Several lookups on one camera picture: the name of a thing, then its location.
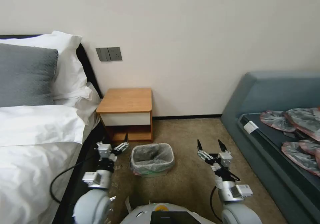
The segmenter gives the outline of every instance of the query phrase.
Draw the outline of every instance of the white wall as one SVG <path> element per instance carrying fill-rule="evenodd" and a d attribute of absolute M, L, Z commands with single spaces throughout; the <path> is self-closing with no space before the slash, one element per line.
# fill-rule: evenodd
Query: white wall
<path fill-rule="evenodd" d="M 1 34 L 83 36 L 103 92 L 151 87 L 154 115 L 222 113 L 253 70 L 318 70 L 320 0 L 0 0 Z M 120 46 L 101 63 L 96 47 Z"/>

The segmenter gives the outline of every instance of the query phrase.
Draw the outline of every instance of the black cable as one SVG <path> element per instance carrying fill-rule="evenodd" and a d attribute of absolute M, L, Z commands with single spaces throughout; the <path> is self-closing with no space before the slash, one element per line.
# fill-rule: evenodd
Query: black cable
<path fill-rule="evenodd" d="M 213 193 L 214 193 L 214 191 L 216 190 L 216 188 L 217 188 L 217 187 L 214 186 L 214 188 L 212 189 L 211 195 L 210 195 L 210 207 L 211 207 L 211 210 L 212 210 L 214 216 L 215 216 L 220 222 L 222 222 L 222 220 L 221 220 L 221 219 L 217 216 L 217 214 L 214 212 L 213 206 L 212 206 L 212 197 L 213 197 Z"/>
<path fill-rule="evenodd" d="M 89 159 L 93 158 L 94 156 L 95 156 L 95 155 L 93 155 L 93 156 L 91 156 L 91 157 L 88 157 L 87 159 L 84 159 L 83 161 L 75 164 L 74 166 L 72 166 L 72 167 L 64 170 L 63 172 L 61 172 L 60 174 L 58 174 L 58 175 L 52 180 L 52 182 L 51 182 L 51 184 L 50 184 L 50 196 L 51 196 L 51 198 L 52 198 L 54 201 L 56 201 L 56 202 L 59 203 L 59 204 L 61 203 L 61 201 L 59 201 L 59 200 L 55 197 L 55 195 L 53 194 L 53 192 L 52 192 L 52 186 L 53 186 L 53 183 L 55 182 L 55 180 L 57 180 L 57 178 L 60 177 L 60 176 L 61 176 L 62 174 L 64 174 L 65 172 L 67 172 L 67 171 L 75 168 L 76 166 L 78 166 L 78 165 L 80 165 L 80 164 L 88 161 Z"/>

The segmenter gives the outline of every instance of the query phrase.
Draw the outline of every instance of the black screen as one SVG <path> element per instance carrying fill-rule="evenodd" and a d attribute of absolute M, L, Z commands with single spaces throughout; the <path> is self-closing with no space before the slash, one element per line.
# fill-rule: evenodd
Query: black screen
<path fill-rule="evenodd" d="M 150 224 L 200 224 L 186 211 L 153 211 Z"/>

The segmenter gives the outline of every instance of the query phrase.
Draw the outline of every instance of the gray pillow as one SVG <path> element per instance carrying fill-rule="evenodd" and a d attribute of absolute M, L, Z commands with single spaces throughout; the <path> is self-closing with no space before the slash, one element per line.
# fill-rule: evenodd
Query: gray pillow
<path fill-rule="evenodd" d="M 0 44 L 0 107 L 53 105 L 55 49 Z"/>

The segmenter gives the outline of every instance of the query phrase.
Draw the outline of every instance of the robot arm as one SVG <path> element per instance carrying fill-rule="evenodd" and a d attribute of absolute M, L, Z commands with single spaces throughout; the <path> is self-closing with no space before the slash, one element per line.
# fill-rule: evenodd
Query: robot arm
<path fill-rule="evenodd" d="M 249 185 L 235 183 L 240 181 L 240 178 L 229 170 L 232 161 L 231 152 L 220 140 L 218 142 L 221 152 L 208 154 L 202 150 L 201 143 L 198 140 L 198 155 L 211 166 L 215 173 L 216 187 L 223 204 L 222 222 L 224 224 L 262 224 L 253 210 L 240 203 L 245 197 L 252 196 L 253 192 Z"/>
<path fill-rule="evenodd" d="M 123 143 L 112 149 L 110 144 L 97 143 L 100 155 L 98 170 L 86 172 L 82 180 L 91 188 L 81 196 L 73 209 L 76 224 L 100 224 L 107 219 L 111 198 L 108 190 L 111 186 L 111 176 L 114 172 L 114 162 L 129 146 L 128 134 Z"/>

